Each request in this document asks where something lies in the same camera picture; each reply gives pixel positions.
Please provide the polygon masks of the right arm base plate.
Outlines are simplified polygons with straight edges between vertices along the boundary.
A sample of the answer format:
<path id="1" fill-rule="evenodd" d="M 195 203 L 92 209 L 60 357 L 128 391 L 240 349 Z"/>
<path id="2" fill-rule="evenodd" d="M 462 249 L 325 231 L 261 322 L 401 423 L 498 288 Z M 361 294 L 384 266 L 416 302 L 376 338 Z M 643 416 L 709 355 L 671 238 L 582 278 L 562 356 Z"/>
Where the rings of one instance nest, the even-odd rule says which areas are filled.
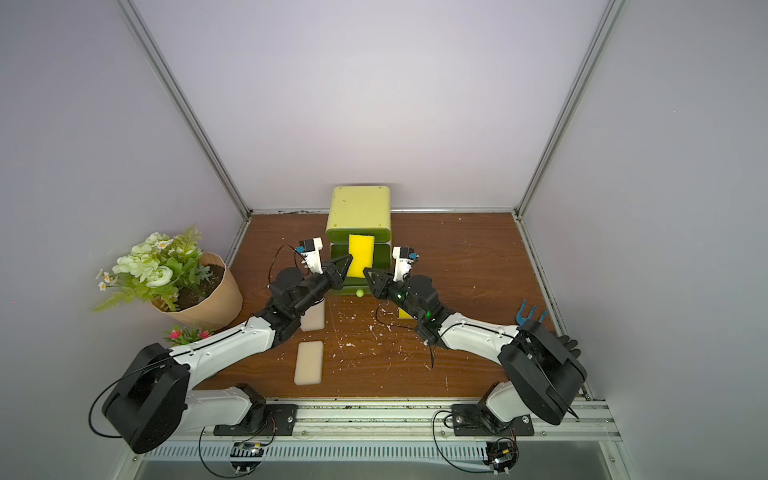
<path id="1" fill-rule="evenodd" d="M 533 421 L 529 415 L 502 421 L 476 404 L 453 404 L 443 423 L 453 430 L 455 436 L 459 437 L 533 437 L 535 435 Z"/>

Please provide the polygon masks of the right controller board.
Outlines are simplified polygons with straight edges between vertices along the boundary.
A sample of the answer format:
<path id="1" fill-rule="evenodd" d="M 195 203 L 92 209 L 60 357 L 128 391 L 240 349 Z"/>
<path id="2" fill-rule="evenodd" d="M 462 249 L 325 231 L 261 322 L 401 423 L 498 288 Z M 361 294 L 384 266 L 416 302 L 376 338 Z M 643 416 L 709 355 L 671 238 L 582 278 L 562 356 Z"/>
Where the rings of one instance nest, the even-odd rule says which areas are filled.
<path id="1" fill-rule="evenodd" d="M 485 464 L 493 475 L 508 475 L 519 459 L 519 446 L 512 437 L 502 437 L 486 443 Z"/>

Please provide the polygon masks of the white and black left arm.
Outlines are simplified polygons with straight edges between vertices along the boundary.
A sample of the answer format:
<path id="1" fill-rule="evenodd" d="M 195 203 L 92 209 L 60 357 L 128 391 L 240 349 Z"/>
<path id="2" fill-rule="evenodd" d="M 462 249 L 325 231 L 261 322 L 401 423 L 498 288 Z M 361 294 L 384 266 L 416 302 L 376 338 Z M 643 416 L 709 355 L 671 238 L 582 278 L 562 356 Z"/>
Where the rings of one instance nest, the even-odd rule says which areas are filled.
<path id="1" fill-rule="evenodd" d="M 186 345 L 144 347 L 101 395 L 101 413 L 116 437 L 143 454 L 179 432 L 260 433 L 269 423 L 266 401 L 251 386 L 201 390 L 199 384 L 289 340 L 306 312 L 343 286 L 352 261 L 350 254 L 336 257 L 309 277 L 296 267 L 284 269 L 270 284 L 265 307 L 243 323 Z"/>

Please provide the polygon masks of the green top drawer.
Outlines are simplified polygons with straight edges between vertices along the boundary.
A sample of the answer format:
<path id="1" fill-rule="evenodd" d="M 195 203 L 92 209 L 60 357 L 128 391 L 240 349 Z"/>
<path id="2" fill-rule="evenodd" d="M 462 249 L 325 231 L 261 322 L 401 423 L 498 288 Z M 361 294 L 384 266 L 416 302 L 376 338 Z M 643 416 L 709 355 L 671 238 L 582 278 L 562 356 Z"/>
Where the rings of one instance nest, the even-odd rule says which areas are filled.
<path id="1" fill-rule="evenodd" d="M 326 236 L 331 243 L 347 244 L 351 235 L 364 235 L 374 238 L 376 244 L 390 243 L 392 232 L 389 228 L 380 227 L 353 227 L 353 228 L 328 228 Z"/>

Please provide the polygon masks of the controller board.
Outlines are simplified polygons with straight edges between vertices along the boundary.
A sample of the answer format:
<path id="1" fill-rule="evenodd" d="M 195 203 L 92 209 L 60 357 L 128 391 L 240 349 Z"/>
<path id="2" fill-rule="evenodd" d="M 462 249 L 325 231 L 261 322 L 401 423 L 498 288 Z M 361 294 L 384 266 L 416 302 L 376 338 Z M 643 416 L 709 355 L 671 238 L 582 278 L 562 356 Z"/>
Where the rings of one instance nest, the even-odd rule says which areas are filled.
<path id="1" fill-rule="evenodd" d="M 257 468 L 266 453 L 261 443 L 241 441 L 235 442 L 230 450 L 229 461 L 236 476 L 249 475 Z"/>
<path id="2" fill-rule="evenodd" d="M 493 475 L 508 475 L 519 459 L 519 446 L 512 437 L 502 437 L 486 443 L 485 464 Z"/>

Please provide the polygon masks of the yellow-green drawer cabinet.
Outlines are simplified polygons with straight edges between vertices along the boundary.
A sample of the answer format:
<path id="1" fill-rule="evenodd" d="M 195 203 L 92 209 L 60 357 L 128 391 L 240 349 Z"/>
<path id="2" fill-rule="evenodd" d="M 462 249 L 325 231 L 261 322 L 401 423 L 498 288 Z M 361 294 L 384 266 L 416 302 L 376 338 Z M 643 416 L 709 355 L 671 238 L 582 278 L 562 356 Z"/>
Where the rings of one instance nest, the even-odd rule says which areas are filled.
<path id="1" fill-rule="evenodd" d="M 391 192 L 387 186 L 339 186 L 333 191 L 328 228 L 391 226 Z M 355 297 L 362 298 L 362 291 Z"/>

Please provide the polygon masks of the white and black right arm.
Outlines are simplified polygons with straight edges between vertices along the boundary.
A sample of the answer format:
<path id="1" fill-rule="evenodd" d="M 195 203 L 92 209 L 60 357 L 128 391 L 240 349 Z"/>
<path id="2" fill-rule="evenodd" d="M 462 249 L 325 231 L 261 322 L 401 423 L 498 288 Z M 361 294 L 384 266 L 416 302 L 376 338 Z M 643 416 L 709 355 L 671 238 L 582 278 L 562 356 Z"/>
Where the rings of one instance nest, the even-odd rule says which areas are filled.
<path id="1" fill-rule="evenodd" d="M 371 293 L 388 300 L 416 321 L 415 331 L 430 347 L 463 351 L 499 365 L 507 375 L 462 416 L 489 432 L 533 415 L 559 425 L 573 412 L 572 403 L 587 379 L 579 361 L 578 342 L 556 336 L 528 319 L 501 325 L 471 319 L 445 306 L 432 279 L 407 275 L 401 279 L 380 269 L 364 270 Z"/>

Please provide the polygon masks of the small pink flower pot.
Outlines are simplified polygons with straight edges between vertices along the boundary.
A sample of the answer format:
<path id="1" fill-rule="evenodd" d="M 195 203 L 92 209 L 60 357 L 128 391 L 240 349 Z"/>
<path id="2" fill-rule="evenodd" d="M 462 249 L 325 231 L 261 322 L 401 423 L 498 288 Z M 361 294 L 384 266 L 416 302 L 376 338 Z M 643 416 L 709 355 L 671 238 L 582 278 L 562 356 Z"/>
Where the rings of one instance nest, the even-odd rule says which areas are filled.
<path id="1" fill-rule="evenodd" d="M 164 340 L 170 345 L 182 346 L 207 339 L 210 336 L 211 332 L 207 329 L 174 325 L 171 330 L 165 333 Z"/>

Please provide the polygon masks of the left controller board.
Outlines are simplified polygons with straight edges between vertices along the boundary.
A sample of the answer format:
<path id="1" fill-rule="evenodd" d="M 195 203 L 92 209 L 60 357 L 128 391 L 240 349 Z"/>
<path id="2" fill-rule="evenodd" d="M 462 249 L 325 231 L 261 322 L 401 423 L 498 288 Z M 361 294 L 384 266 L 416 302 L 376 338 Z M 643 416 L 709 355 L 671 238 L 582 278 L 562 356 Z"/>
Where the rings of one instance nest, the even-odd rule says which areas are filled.
<path id="1" fill-rule="evenodd" d="M 261 443 L 241 441 L 235 442 L 230 450 L 229 461 L 236 476 L 249 475 L 257 468 L 266 453 Z"/>

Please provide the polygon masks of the white flower bouquet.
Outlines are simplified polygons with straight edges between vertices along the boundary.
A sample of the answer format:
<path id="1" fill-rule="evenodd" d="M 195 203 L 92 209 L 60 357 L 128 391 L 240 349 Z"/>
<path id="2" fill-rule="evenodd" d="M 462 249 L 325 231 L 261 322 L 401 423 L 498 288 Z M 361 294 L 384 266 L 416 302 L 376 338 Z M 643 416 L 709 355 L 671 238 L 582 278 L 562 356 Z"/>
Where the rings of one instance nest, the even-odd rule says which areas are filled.
<path id="1" fill-rule="evenodd" d="M 175 313 L 184 308 L 184 294 L 191 295 L 193 303 L 206 299 L 209 294 L 205 285 L 213 273 L 202 263 L 200 239 L 201 233 L 195 226 L 175 236 L 150 234 L 119 257 L 113 267 L 99 272 L 97 287 L 107 297 L 93 310 L 105 311 L 141 301 L 155 303 L 163 312 Z"/>

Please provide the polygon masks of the cream sponge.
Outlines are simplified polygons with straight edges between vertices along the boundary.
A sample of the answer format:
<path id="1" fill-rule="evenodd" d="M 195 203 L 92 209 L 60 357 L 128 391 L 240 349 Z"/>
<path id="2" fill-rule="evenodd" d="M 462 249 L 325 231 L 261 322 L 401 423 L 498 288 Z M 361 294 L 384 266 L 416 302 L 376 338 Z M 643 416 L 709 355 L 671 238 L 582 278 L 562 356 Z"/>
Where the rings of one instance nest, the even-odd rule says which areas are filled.
<path id="1" fill-rule="evenodd" d="M 325 327 L 325 301 L 309 308 L 301 318 L 301 330 L 313 332 L 323 330 Z"/>
<path id="2" fill-rule="evenodd" d="M 297 386 L 317 385 L 322 380 L 324 344 L 322 341 L 298 345 L 294 383 Z"/>

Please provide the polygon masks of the black garden glove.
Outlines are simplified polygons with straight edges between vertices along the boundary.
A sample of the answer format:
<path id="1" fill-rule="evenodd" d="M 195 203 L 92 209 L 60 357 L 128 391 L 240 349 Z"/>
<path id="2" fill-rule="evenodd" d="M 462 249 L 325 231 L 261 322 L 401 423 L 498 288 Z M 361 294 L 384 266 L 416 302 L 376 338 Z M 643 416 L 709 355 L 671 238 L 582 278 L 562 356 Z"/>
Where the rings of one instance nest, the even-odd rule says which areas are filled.
<path id="1" fill-rule="evenodd" d="M 557 336 L 558 342 L 565 349 L 565 351 L 571 355 L 574 359 L 578 359 L 581 356 L 581 350 L 579 349 L 579 342 L 576 339 L 571 338 L 568 335 Z"/>

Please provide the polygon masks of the aluminium front rail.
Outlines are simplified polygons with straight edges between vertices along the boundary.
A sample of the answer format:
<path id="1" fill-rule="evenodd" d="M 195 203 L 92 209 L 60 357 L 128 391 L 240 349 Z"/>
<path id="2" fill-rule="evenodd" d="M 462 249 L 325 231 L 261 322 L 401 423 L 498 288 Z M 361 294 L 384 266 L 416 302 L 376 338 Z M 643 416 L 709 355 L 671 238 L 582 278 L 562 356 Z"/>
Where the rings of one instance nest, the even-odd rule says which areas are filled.
<path id="1" fill-rule="evenodd" d="M 264 419 L 255 426 L 226 425 L 221 420 L 196 427 L 180 427 L 172 437 L 201 433 L 230 438 L 270 437 L 286 440 L 416 440 L 434 431 L 443 439 L 489 438 L 491 434 L 474 418 L 477 398 L 270 398 Z M 576 399 L 572 411 L 558 425 L 533 413 L 518 414 L 498 431 L 503 437 L 524 441 L 622 440 L 604 401 Z"/>

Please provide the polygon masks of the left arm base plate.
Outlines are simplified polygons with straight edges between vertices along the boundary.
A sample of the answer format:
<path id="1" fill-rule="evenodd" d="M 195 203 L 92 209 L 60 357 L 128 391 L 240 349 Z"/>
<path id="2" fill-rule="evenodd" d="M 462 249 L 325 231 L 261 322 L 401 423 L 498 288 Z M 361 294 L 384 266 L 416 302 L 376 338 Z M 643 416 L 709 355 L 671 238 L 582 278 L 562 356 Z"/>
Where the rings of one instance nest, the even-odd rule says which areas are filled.
<path id="1" fill-rule="evenodd" d="M 236 425 L 216 425 L 214 436 L 291 436 L 297 420 L 297 404 L 265 404 L 252 407 Z"/>

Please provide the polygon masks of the green drawer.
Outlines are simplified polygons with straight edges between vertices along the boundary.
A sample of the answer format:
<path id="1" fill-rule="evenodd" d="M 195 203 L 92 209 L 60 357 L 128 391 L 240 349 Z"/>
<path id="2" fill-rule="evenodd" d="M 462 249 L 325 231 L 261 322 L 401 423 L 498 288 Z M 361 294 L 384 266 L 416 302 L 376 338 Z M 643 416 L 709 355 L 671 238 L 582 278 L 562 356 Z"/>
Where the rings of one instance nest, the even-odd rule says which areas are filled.
<path id="1" fill-rule="evenodd" d="M 349 253 L 348 245 L 341 243 L 332 244 L 330 250 L 331 258 L 336 258 Z M 372 256 L 372 267 L 374 269 L 390 271 L 392 269 L 391 261 L 391 245 L 389 243 L 375 243 Z M 365 278 L 347 276 L 343 287 L 340 290 L 332 290 L 331 294 L 335 296 L 356 296 L 358 291 L 362 291 L 363 295 L 370 294 L 370 288 L 368 287 Z"/>
<path id="2" fill-rule="evenodd" d="M 374 238 L 376 244 L 390 243 L 392 232 L 389 228 L 380 227 L 353 227 L 353 228 L 328 228 L 326 236 L 331 243 L 347 244 L 351 235 L 364 235 Z"/>

